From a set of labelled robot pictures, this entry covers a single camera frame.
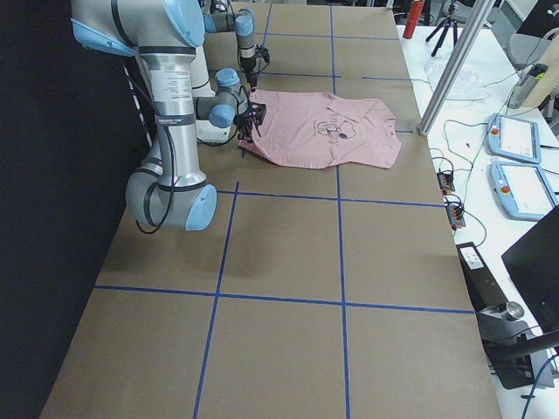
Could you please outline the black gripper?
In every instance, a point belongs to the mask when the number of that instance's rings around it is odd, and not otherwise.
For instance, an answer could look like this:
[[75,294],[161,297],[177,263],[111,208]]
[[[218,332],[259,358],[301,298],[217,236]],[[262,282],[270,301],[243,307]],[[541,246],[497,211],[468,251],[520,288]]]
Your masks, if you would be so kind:
[[258,59],[253,56],[249,58],[240,58],[240,68],[247,79],[249,79],[249,86],[251,91],[254,92],[258,87]]
[[261,126],[266,116],[266,105],[249,102],[245,111],[235,118],[235,125],[238,131],[238,140],[253,143],[252,130],[258,137],[262,137]]

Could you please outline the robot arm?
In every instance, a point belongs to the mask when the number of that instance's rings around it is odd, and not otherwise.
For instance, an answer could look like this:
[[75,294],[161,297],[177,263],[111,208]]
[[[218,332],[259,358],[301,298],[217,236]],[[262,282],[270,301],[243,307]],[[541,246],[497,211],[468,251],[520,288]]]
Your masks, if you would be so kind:
[[254,92],[258,83],[258,47],[254,37],[255,17],[252,11],[246,8],[235,11],[231,1],[211,1],[209,12],[203,16],[208,33],[235,33],[238,67]]
[[[154,111],[157,139],[126,187],[139,230],[204,230],[217,207],[217,190],[199,167],[197,121],[220,129],[235,126],[239,139],[250,140],[266,115],[266,106],[250,98],[258,59],[270,60],[254,41],[252,11],[234,10],[228,1],[211,2],[208,12],[199,1],[73,1],[71,6],[73,35],[82,46],[138,58],[147,71],[144,96]],[[211,90],[203,45],[206,34],[219,32],[235,34],[246,81],[225,68]]]

